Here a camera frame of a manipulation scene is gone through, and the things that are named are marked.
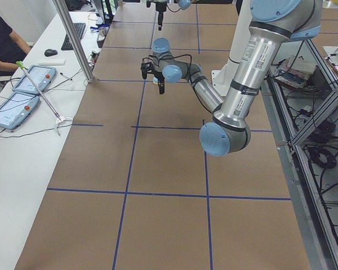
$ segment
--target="computer mouse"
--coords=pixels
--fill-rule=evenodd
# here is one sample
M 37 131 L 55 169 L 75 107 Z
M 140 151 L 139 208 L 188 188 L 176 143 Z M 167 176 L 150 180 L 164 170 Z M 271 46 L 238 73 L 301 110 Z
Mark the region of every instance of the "computer mouse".
M 47 56 L 47 57 L 53 56 L 53 55 L 57 55 L 57 50 L 55 50 L 55 49 L 47 49 L 44 52 L 44 55 Z

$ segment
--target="table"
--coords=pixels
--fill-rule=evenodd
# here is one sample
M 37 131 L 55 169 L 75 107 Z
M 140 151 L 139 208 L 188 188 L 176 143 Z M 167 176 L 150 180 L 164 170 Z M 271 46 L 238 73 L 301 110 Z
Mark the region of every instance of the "table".
M 87 56 L 91 51 L 100 50 L 96 44 L 97 33 L 91 33 L 88 27 L 89 14 L 70 13 L 74 23 L 86 23 L 81 43 Z M 65 65 L 56 66 L 57 76 L 50 87 L 65 80 L 60 72 L 72 76 L 80 69 L 74 51 L 60 50 L 65 34 L 63 24 L 56 15 L 24 60 L 26 67 L 37 64 L 45 58 L 44 51 L 48 48 L 58 51 L 50 59 L 66 59 Z M 22 74 L 21 70 L 17 70 L 13 78 L 21 77 Z M 73 117 L 86 84 L 85 76 L 79 73 L 72 82 L 60 85 L 46 96 L 61 115 Z M 6 85 L 1 96 L 8 97 L 12 93 L 11 88 L 10 83 Z M 3 132 L 0 136 L 21 136 L 50 129 L 54 127 L 55 120 L 54 114 L 41 98 L 38 108 L 22 126 L 12 134 Z M 15 267 L 69 130 L 70 127 L 61 128 L 60 137 L 54 130 L 49 130 L 21 138 L 0 138 L 0 270 Z

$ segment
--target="pen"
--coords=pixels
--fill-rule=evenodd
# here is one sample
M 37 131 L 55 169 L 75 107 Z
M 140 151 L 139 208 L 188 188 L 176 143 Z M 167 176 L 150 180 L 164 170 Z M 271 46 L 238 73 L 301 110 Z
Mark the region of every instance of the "pen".
M 62 72 L 60 72 L 60 75 L 63 76 L 64 78 L 67 78 L 68 80 L 73 80 L 72 78 L 70 78 L 70 77 L 64 75 Z

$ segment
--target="light blue joint cap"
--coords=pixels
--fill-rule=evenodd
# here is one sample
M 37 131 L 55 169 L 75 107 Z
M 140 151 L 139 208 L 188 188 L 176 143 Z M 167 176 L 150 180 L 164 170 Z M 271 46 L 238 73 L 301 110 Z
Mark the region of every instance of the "light blue joint cap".
M 228 134 L 221 126 L 209 122 L 202 126 L 199 139 L 206 153 L 212 156 L 225 156 L 230 151 Z
M 296 32 L 291 35 L 291 39 L 289 41 L 303 41 L 305 39 L 314 38 L 319 34 L 320 31 L 321 25 L 304 31 Z
M 154 40 L 152 50 L 155 53 L 164 53 L 170 50 L 169 41 L 166 38 Z
M 301 0 L 251 0 L 250 9 L 255 20 L 262 23 L 277 21 L 292 12 Z
M 178 5 L 182 10 L 186 10 L 188 7 L 190 7 L 190 0 L 180 0 Z
M 177 83 L 183 76 L 181 69 L 176 65 L 168 65 L 164 67 L 162 73 L 165 80 L 169 83 Z

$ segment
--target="black shirt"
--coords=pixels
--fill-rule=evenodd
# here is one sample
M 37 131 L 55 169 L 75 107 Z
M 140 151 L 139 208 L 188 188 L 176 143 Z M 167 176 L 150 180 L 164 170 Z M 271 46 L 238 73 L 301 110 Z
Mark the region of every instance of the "black shirt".
M 16 61 L 23 60 L 26 53 L 11 40 L 9 35 L 12 28 L 0 17 L 0 61 L 15 63 Z M 0 71 L 0 75 L 12 75 L 11 72 Z

